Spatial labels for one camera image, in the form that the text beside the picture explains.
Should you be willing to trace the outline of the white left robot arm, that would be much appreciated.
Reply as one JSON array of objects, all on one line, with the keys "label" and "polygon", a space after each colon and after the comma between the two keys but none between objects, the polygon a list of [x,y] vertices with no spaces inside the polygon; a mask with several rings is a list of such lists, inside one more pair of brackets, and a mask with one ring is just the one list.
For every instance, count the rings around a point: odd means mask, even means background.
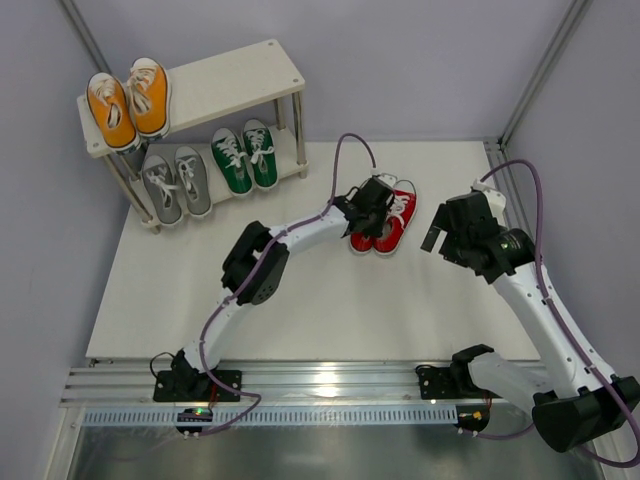
[{"label": "white left robot arm", "polygon": [[381,235],[395,181],[392,175],[374,175],[296,222],[247,225],[223,262],[221,298],[214,312],[198,338],[173,356],[169,370],[158,374],[157,384],[190,399],[202,396],[238,327],[276,293],[291,257],[351,234]]}]

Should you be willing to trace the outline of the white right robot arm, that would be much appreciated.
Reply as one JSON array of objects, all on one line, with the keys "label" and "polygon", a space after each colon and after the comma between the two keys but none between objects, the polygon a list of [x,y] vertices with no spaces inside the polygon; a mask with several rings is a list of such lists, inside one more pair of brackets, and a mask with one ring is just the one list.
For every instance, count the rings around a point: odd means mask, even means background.
[{"label": "white right robot arm", "polygon": [[639,403],[639,383],[620,377],[592,348],[561,300],[551,295],[535,245],[521,229],[502,226],[498,203],[473,190],[436,210],[422,250],[439,237],[440,255],[471,269],[502,297],[534,344],[545,375],[537,375],[478,344],[455,353],[450,386],[461,397],[495,394],[530,414],[542,439],[566,452],[620,428]]}]

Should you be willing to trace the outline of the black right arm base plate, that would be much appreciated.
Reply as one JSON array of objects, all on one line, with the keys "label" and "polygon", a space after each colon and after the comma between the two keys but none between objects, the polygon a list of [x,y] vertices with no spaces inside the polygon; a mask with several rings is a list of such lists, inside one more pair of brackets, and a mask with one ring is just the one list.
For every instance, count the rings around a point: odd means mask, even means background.
[{"label": "black right arm base plate", "polygon": [[448,400],[462,397],[449,366],[418,365],[415,373],[422,400]]}]

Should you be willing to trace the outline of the orange canvas sneaker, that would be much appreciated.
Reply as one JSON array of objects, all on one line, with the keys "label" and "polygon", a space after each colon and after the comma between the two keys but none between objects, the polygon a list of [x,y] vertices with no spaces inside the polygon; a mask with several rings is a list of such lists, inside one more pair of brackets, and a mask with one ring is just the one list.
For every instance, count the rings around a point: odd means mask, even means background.
[{"label": "orange canvas sneaker", "polygon": [[134,123],[145,139],[165,137],[170,130],[171,83],[164,67],[148,57],[136,59],[126,82]]},{"label": "orange canvas sneaker", "polygon": [[119,80],[104,72],[94,74],[87,85],[86,99],[91,116],[110,150],[122,154],[139,148],[141,140]]}]

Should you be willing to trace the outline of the grey canvas sneaker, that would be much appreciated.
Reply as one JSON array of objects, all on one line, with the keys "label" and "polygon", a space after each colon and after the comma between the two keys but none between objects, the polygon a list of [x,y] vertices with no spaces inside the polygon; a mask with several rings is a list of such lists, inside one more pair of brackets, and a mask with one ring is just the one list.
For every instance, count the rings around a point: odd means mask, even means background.
[{"label": "grey canvas sneaker", "polygon": [[208,172],[201,155],[192,147],[180,146],[175,152],[174,165],[182,184],[189,214],[206,217],[212,208]]},{"label": "grey canvas sneaker", "polygon": [[178,186],[168,162],[160,155],[147,156],[142,165],[143,185],[163,226],[175,226],[182,217]]}]

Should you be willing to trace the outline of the green canvas sneaker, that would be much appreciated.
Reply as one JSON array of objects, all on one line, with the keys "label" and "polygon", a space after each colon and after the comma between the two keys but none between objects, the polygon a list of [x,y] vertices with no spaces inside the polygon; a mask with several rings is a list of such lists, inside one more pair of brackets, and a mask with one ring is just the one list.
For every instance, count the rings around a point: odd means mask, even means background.
[{"label": "green canvas sneaker", "polygon": [[262,121],[250,119],[243,127],[242,138],[257,187],[262,190],[274,188],[278,171],[271,131]]},{"label": "green canvas sneaker", "polygon": [[246,151],[237,135],[228,128],[220,128],[213,134],[211,150],[214,161],[234,196],[244,196],[252,188],[245,158]]}]

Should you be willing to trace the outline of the red canvas sneaker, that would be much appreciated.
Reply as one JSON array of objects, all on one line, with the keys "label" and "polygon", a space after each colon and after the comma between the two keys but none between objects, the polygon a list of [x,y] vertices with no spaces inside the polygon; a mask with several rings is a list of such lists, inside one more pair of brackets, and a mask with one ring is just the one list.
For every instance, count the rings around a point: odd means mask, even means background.
[{"label": "red canvas sneaker", "polygon": [[373,241],[374,251],[378,255],[393,255],[415,215],[418,194],[413,182],[398,180],[393,187],[394,201],[388,212],[382,236]]},{"label": "red canvas sneaker", "polygon": [[350,236],[349,247],[356,255],[365,255],[373,248],[374,238],[364,233],[353,233]]}]

